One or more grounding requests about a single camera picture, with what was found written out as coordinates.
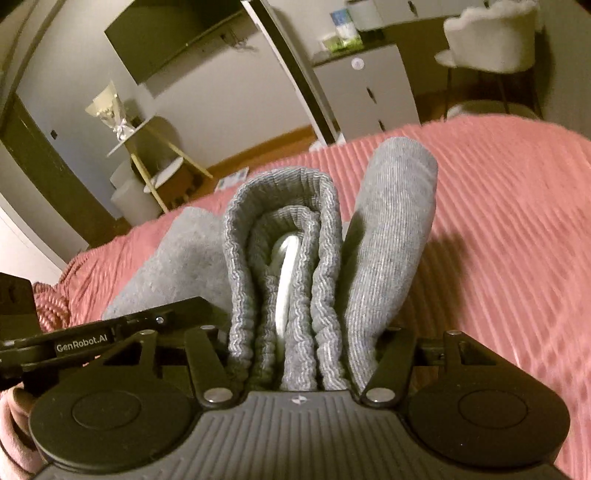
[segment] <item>tv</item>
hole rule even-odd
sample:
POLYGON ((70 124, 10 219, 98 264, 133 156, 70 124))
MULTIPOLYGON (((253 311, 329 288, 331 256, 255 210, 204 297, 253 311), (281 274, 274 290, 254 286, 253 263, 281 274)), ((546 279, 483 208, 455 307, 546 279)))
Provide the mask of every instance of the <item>tv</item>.
POLYGON ((241 12, 240 0, 135 0, 105 34, 140 84, 241 12))

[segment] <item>wooden floor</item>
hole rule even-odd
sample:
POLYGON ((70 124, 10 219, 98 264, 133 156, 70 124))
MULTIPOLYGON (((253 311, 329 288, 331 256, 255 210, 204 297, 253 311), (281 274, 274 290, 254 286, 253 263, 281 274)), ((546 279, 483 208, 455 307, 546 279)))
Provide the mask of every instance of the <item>wooden floor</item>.
MULTIPOLYGON (((518 76, 506 79, 505 90, 509 102, 521 103, 535 111, 534 100, 527 83, 518 76)), ((449 95, 449 108, 467 100, 501 100, 501 91, 495 79, 483 75, 477 85, 452 89, 449 95)), ((445 92, 426 93, 415 97, 419 120, 422 124, 439 120, 445 112, 445 92)))
POLYGON ((275 160, 298 155, 308 151, 315 141, 316 135, 312 127, 304 127, 227 158, 217 165, 208 167, 213 178, 204 179, 203 184, 191 195, 190 200, 209 195, 220 179, 244 167, 256 168, 275 160))

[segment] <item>screw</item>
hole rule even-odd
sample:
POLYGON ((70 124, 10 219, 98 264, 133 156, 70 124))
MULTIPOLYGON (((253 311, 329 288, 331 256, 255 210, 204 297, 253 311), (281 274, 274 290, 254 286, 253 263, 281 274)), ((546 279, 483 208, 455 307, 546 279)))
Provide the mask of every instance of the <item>screw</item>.
POLYGON ((233 397, 232 390, 219 387, 206 390, 203 396, 209 403, 223 403, 231 400, 233 397))
POLYGON ((385 403, 387 401, 392 401, 396 398, 396 393, 394 393, 389 388, 372 388, 365 394, 365 398, 367 398, 370 402, 373 403, 385 403))

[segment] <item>doorway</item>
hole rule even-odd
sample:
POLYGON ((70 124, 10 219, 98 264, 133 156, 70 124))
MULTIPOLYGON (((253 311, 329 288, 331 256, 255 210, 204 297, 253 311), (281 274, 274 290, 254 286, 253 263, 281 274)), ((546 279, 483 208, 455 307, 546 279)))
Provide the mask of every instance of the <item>doorway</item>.
POLYGON ((91 247, 116 235, 116 220, 86 189, 15 95, 0 140, 37 190, 91 247))

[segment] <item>bed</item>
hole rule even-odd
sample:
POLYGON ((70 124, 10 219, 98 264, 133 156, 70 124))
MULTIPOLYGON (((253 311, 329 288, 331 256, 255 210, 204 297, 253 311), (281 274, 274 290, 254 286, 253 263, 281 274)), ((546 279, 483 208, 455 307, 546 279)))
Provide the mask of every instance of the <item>bed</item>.
MULTIPOLYGON (((557 465, 591 479, 591 142, 553 124, 461 116, 285 158, 250 176, 323 170, 347 222, 373 150, 394 135, 422 142, 440 168, 431 237, 395 321, 421 336, 463 330, 557 391, 571 414, 557 465)), ((222 214, 233 193, 192 205, 222 214)), ((100 319, 179 211, 80 254, 57 286, 36 284, 43 329, 100 319)))

